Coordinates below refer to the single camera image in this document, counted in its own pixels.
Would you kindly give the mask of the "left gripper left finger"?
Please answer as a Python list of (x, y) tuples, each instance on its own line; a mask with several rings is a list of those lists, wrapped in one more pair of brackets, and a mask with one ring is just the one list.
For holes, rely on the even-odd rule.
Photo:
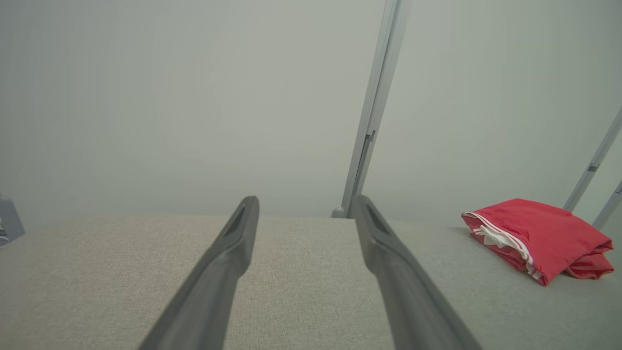
[(142, 350), (221, 350), (236, 285), (252, 260), (259, 200), (245, 197), (140, 345)]

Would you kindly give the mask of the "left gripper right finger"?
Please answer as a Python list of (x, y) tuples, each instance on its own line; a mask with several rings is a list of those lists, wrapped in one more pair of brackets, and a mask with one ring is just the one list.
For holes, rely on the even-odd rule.
[(364, 195), (352, 202), (364, 263), (375, 275), (398, 350), (479, 350), (481, 345), (405, 244)]

